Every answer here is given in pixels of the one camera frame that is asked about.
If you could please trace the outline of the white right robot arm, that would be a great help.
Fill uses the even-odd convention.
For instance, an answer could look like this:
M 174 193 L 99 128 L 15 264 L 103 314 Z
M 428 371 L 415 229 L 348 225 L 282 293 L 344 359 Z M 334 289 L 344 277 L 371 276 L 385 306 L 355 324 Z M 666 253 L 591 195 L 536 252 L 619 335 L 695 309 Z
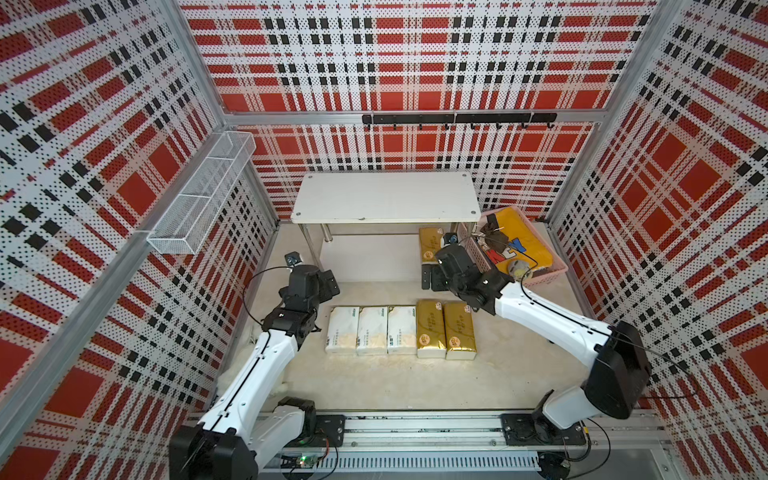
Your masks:
M 588 368 L 581 382 L 546 394 L 531 413 L 541 434 L 554 434 L 603 414 L 625 420 L 640 400 L 651 365 L 638 330 L 575 314 L 529 291 L 524 280 L 481 271 L 466 249 L 449 244 L 436 254 L 447 288 L 474 310 L 511 320 L 544 337 Z

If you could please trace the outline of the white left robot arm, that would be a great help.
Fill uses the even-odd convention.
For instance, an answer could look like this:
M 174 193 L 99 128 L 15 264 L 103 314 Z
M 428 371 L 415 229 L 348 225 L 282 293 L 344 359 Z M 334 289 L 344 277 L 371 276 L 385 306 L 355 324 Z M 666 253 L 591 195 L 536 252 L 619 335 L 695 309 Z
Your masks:
M 330 270 L 298 264 L 281 303 L 263 320 L 263 332 L 232 383 L 194 426 L 169 442 L 171 479 L 255 479 L 293 441 L 311 440 L 311 400 L 286 397 L 265 420 L 260 412 L 284 369 L 315 330 L 319 306 L 340 293 Z

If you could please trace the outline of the gold tissue pack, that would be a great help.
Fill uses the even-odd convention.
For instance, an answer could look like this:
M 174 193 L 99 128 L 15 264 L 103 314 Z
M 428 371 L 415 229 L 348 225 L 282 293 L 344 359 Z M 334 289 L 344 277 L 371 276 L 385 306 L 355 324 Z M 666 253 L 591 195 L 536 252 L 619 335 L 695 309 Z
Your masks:
M 444 230 L 441 227 L 424 227 L 418 233 L 420 261 L 436 264 L 436 253 L 444 247 Z
M 419 300 L 416 305 L 417 357 L 445 359 L 447 341 L 443 305 L 437 300 Z
M 474 360 L 477 343 L 472 308 L 466 303 L 450 302 L 444 305 L 444 325 L 447 340 L 447 360 Z

